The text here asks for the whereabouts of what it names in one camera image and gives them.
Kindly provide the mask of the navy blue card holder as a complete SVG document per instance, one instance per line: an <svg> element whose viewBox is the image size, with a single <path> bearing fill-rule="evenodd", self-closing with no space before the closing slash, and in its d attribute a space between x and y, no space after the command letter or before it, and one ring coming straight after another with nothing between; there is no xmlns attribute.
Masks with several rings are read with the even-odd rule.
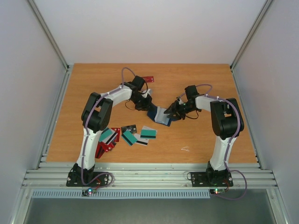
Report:
<svg viewBox="0 0 299 224"><path fill-rule="evenodd" d="M147 116L155 123L162 124L165 126L170 126L174 121L168 118L168 114L165 114L166 108L161 108L160 106L151 105L147 111Z"/></svg>

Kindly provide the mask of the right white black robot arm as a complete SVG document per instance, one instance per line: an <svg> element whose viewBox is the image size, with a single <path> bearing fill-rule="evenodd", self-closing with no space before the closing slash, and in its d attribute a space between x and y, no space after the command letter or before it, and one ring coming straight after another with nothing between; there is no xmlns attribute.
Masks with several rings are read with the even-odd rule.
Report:
<svg viewBox="0 0 299 224"><path fill-rule="evenodd" d="M190 112L202 110L211 113L211 123L216 141L214 152L202 174L192 174L194 184L203 183L207 186L219 186L228 183L231 186L231 171L228 168L232 146L244 130L244 121L235 98L223 99L210 96L208 93L199 94L196 85L185 88L186 102L181 97L172 103L164 112L173 121L185 119Z"/></svg>

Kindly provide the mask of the lone red card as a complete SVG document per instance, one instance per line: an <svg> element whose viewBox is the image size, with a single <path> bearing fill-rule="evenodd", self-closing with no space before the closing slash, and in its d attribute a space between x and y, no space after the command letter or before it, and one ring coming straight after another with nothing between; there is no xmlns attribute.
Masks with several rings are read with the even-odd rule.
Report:
<svg viewBox="0 0 299 224"><path fill-rule="evenodd" d="M155 81L153 76L144 76L142 78L145 80L146 83L153 83Z"/></svg>

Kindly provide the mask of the red card behind teal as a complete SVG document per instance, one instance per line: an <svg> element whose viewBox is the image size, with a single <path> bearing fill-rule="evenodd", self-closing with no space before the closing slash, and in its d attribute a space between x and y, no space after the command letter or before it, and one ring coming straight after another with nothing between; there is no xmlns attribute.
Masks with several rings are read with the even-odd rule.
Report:
<svg viewBox="0 0 299 224"><path fill-rule="evenodd" d="M120 134L121 134L121 129L120 128L111 128L111 130L114 131L113 141L114 142L119 142L119 140L120 140Z"/></svg>

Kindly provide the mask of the teal card middle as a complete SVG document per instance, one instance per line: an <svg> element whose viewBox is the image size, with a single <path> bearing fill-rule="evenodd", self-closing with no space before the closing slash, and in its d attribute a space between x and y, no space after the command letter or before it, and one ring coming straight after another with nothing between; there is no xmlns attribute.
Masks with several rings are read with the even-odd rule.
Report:
<svg viewBox="0 0 299 224"><path fill-rule="evenodd" d="M129 130L125 131L121 136L130 146L137 142L137 138Z"/></svg>

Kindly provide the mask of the white card under teal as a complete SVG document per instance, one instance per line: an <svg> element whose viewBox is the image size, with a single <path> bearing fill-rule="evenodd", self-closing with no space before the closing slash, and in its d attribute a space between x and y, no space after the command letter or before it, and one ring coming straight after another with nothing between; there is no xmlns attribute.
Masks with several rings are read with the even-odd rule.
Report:
<svg viewBox="0 0 299 224"><path fill-rule="evenodd" d="M106 143L106 144L109 144L111 141L113 141L113 138L114 138L114 131L113 133L108 136L107 138L105 138L102 142Z"/></svg>

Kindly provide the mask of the red card bottom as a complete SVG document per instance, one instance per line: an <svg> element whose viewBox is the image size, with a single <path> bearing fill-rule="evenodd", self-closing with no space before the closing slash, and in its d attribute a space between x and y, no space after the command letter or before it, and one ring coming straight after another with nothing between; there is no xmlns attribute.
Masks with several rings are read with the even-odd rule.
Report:
<svg viewBox="0 0 299 224"><path fill-rule="evenodd" d="M97 148L96 148L96 153L95 153L95 158L99 159L101 156L105 153L105 149L102 146L101 142L98 142Z"/></svg>

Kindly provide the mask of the right circuit board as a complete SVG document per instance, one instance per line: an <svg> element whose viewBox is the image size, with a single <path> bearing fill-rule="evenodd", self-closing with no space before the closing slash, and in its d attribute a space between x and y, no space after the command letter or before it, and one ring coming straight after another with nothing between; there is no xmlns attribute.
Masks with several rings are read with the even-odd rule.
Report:
<svg viewBox="0 0 299 224"><path fill-rule="evenodd" d="M219 188L210 189L210 194L212 194L212 195L219 195L219 194L223 194L225 192L227 192L227 189L219 189Z"/></svg>

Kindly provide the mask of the circuit board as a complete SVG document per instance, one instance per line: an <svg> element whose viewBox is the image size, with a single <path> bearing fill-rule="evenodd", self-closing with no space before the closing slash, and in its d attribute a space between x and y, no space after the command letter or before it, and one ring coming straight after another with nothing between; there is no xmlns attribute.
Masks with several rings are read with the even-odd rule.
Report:
<svg viewBox="0 0 299 224"><path fill-rule="evenodd" d="M219 195L219 194L223 194L225 192L227 192L227 189L219 189L219 188L210 189L210 194L212 194L212 195Z"/></svg>
<svg viewBox="0 0 299 224"><path fill-rule="evenodd" d="M92 194L95 194L97 192L94 188L88 188L86 190L82 190L82 196L91 196Z"/></svg>

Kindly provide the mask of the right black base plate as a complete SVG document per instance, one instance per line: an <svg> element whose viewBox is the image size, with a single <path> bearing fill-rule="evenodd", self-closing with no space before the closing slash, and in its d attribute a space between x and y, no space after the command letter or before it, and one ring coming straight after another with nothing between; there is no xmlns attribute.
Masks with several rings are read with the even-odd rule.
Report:
<svg viewBox="0 0 299 224"><path fill-rule="evenodd" d="M193 187L233 187L233 179L230 172L225 170L220 174L209 174L208 172L191 172Z"/></svg>

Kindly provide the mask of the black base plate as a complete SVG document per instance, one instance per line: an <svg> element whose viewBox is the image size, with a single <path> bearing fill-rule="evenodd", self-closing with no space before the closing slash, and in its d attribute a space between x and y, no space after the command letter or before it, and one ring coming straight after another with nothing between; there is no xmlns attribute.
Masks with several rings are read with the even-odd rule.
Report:
<svg viewBox="0 0 299 224"><path fill-rule="evenodd" d="M233 187L233 179L230 172L225 170L220 174L209 174L208 172L191 172L193 187Z"/></svg>
<svg viewBox="0 0 299 224"><path fill-rule="evenodd" d="M105 172L93 172L83 175L82 183L81 174L70 172L67 177L67 187L105 187L109 184L111 177Z"/></svg>

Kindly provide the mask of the aluminium corner post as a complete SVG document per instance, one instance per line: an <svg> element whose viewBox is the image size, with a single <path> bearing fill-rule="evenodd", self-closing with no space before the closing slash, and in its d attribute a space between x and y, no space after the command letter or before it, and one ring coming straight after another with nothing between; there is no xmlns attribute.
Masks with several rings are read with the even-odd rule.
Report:
<svg viewBox="0 0 299 224"><path fill-rule="evenodd" d="M65 57L63 56L62 51L60 50L54 36L52 35L44 17L42 16L36 2L34 0L26 0L26 2L28 3L30 9L32 10L33 14L35 15L38 23L40 24L42 30L44 31L47 39L49 40L52 48L54 49L56 55L58 56L63 68L65 69L65 71L68 71L69 69L69 65L65 59Z"/></svg>
<svg viewBox="0 0 299 224"><path fill-rule="evenodd" d="M274 2L274 0L266 0L263 3L262 8L260 9L257 17L255 18L252 26L250 27L244 41L242 42L236 56L234 57L231 65L230 65L231 72L234 71L237 64L239 63L241 57L243 56L245 50L247 49L247 47L249 46L250 42L252 41L254 35L256 34L257 30L259 29L261 23L263 22L263 20L264 20L265 16L267 15L271 5L273 4L273 2Z"/></svg>

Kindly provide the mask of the aluminium rail frame front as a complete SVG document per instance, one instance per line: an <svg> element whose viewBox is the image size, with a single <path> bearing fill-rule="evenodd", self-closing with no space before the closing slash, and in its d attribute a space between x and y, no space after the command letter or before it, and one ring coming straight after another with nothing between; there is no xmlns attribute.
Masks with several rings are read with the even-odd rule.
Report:
<svg viewBox="0 0 299 224"><path fill-rule="evenodd" d="M42 162L38 169L27 170L23 188L65 188L73 164ZM187 174L206 170L203 163L96 163L95 171L109 172L115 177L110 189L190 189ZM233 163L233 189L276 189L271 170L257 163Z"/></svg>

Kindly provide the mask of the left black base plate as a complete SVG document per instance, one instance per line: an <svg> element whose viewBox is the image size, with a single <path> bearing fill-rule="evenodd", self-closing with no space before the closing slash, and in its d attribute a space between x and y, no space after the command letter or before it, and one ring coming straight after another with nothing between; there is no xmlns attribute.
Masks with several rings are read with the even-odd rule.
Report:
<svg viewBox="0 0 299 224"><path fill-rule="evenodd" d="M67 177L67 187L105 187L109 184L111 177L105 172L93 172L83 175L82 183L81 174L70 172Z"/></svg>

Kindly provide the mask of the right aluminium corner post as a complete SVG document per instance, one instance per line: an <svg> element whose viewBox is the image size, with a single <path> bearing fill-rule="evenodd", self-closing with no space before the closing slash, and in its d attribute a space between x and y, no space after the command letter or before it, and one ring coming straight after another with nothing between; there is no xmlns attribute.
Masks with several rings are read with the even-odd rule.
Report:
<svg viewBox="0 0 299 224"><path fill-rule="evenodd" d="M252 26L250 27L244 41L242 42L236 56L234 57L231 65L230 65L231 72L234 71L237 64L239 63L241 57L243 56L245 50L247 49L247 47L249 46L250 42L252 41L254 35L256 34L257 30L259 29L261 23L263 22L263 20L264 20L265 16L267 15L271 5L273 4L273 2L274 2L274 0L266 0L263 3L262 8L260 9L257 17L255 18Z"/></svg>

